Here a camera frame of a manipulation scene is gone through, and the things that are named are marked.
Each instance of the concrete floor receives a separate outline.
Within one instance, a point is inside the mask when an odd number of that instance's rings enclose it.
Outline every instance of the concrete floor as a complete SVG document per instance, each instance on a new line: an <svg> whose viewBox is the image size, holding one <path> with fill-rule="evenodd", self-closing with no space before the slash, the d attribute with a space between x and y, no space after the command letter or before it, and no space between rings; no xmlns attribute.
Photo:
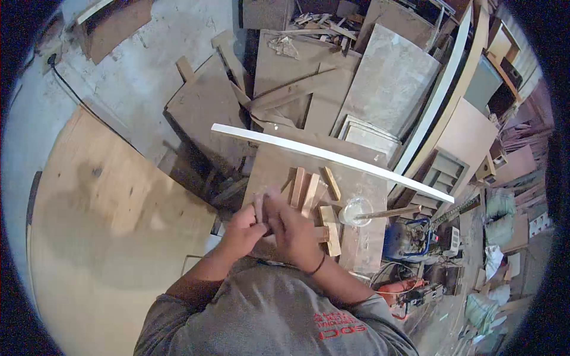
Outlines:
<svg viewBox="0 0 570 356"><path fill-rule="evenodd" d="M92 0L66 0L63 20L82 11ZM148 160L158 165L167 147L178 137L162 111L182 86L175 62L188 58L196 70L214 53L210 40L224 30L235 30L234 45L243 56L245 31L239 30L234 0L156 0L152 20L118 45L101 63L86 59L77 41L60 32L50 43L61 42L62 61L56 66L75 92L120 132ZM15 265L30 290L26 261L25 219L34 174L42 170L55 139L78 105L53 72L43 74L36 54L23 73L13 101L2 143L2 198L6 231Z"/></svg>

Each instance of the wooden stick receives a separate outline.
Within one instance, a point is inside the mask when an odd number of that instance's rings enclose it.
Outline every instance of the wooden stick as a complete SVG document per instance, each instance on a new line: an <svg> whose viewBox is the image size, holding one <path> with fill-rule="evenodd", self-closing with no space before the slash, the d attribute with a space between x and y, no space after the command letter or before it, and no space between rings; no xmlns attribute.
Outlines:
<svg viewBox="0 0 570 356"><path fill-rule="evenodd" d="M421 205L416 205L412 207L406 207L402 209L392 209L386 211L373 212L371 214L360 214L355 216L356 219L376 219L376 218L389 218L390 216L397 216L402 214L410 214L414 212L420 212L422 210Z"/></svg>
<svg viewBox="0 0 570 356"><path fill-rule="evenodd" d="M293 185L293 196L291 197L291 207L297 209L299 207L299 198L301 196L301 188L303 187L303 178L305 177L305 168L298 167L295 176L295 184Z"/></svg>
<svg viewBox="0 0 570 356"><path fill-rule="evenodd" d="M305 218L308 218L309 213L311 212L311 206L313 205L313 199L315 199L315 193L317 192L319 179L320 176L316 173L313 173L311 180L309 181L309 188L307 188L305 202L303 203L303 208L301 209L301 215L303 215Z"/></svg>
<svg viewBox="0 0 570 356"><path fill-rule="evenodd" d="M329 167L325 167L324 172L327 176L329 184L332 187L332 193L335 196L335 200L339 201L340 200L340 189L339 189L339 186L336 184L335 177L333 177L332 172L329 169Z"/></svg>
<svg viewBox="0 0 570 356"><path fill-rule="evenodd" d="M395 181L396 183L401 184L404 187L421 192L423 195L428 195L435 199L442 200L444 202L448 202L451 204L455 203L455 199L449 194L445 194L437 189L416 182L413 179L403 177L387 169L373 166L369 163L362 162L351 157L343 156L342 154L323 150L321 148L302 144L300 142L287 140L285 138L249 131L246 129L240 129L228 125L213 124L212 131L219 132L227 136L235 137L240 140L256 142L259 144L270 144L293 152L299 152L309 156L327 159L329 161L336 162L339 165L343 165L345 167L349 167L360 172L365 172L374 175L376 177Z"/></svg>

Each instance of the wooden block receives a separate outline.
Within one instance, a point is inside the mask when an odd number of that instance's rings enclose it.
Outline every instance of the wooden block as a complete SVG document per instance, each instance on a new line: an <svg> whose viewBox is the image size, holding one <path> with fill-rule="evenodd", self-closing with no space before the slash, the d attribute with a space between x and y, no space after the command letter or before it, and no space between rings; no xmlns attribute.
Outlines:
<svg viewBox="0 0 570 356"><path fill-rule="evenodd" d="M307 188L307 194L305 195L305 201L303 203L303 208L301 209L301 215L305 218L309 217L311 212L311 206L313 205L313 199L315 199L315 194L317 192L317 187L319 185L320 176L316 173L311 175L311 180L309 181L309 187Z"/></svg>
<svg viewBox="0 0 570 356"><path fill-rule="evenodd" d="M327 242L328 255L331 257L339 256L341 251L339 234L336 228L336 214L332 206L321 206L319 207L319 211L323 225L329 228L329 242Z"/></svg>
<svg viewBox="0 0 570 356"><path fill-rule="evenodd" d="M190 63L188 63L186 56L182 56L176 61L176 68L178 68L178 71L180 72L180 76L182 77L182 81L184 83L193 83L196 80L194 71L192 70Z"/></svg>
<svg viewBox="0 0 570 356"><path fill-rule="evenodd" d="M299 199L301 196L301 188L303 187L303 179L305 178L305 168L298 167L295 175L295 184L293 185L293 195L291 196L291 207L297 209L299 207Z"/></svg>
<svg viewBox="0 0 570 356"><path fill-rule="evenodd" d="M477 280L475 281L475 287L473 287L473 289L481 291L485 285L485 277L485 270L483 268L479 268L479 272L477 273Z"/></svg>
<svg viewBox="0 0 570 356"><path fill-rule="evenodd" d="M328 183L332 188L332 193L335 196L335 200L340 200L340 189L339 186L336 184L335 177L332 175L331 169L329 167L324 168L325 175L327 176Z"/></svg>
<svg viewBox="0 0 570 356"><path fill-rule="evenodd" d="M315 236L318 243L329 242L330 234L328 226L317 226L315 227Z"/></svg>

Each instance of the white trim strip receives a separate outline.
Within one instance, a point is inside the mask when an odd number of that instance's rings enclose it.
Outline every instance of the white trim strip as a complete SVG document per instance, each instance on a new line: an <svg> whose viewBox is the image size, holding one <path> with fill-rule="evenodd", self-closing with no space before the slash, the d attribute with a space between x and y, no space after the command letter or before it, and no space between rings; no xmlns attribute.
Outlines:
<svg viewBox="0 0 570 356"><path fill-rule="evenodd" d="M443 192L440 192L439 190L433 189L432 187L428 187L427 185L423 185L422 183L416 182L410 178L401 176L389 170L373 166L371 164L359 161L351 157L343 156L342 154L330 152L318 147L302 144L300 142L287 140L285 138L272 136L255 131L249 131L245 129L239 129L227 125L214 124L212 125L212 131L232 136L240 140L257 142L259 144L275 145L283 149L291 150L293 152L308 154L309 156L315 156L322 159L327 159L329 161L336 162L339 165L343 165L345 167L369 173L371 175L375 175L383 179L389 179L391 181L395 181L398 184L401 184L415 191L421 192L434 199L442 200L444 202L449 202L452 204L455 202L455 199L451 195L447 195Z"/></svg>

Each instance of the black string bracelet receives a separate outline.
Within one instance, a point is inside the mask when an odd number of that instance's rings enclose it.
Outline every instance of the black string bracelet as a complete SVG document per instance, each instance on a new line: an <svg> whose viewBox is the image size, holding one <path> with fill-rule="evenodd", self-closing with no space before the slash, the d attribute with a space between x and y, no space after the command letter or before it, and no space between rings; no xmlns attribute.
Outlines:
<svg viewBox="0 0 570 356"><path fill-rule="evenodd" d="M317 271L320 270L320 268L323 266L325 258L327 258L327 254L325 252L323 252L323 259L321 260L321 263L319 263L319 266L317 267L316 270L312 271L311 273L308 273L307 276L311 277L312 275L317 273Z"/></svg>

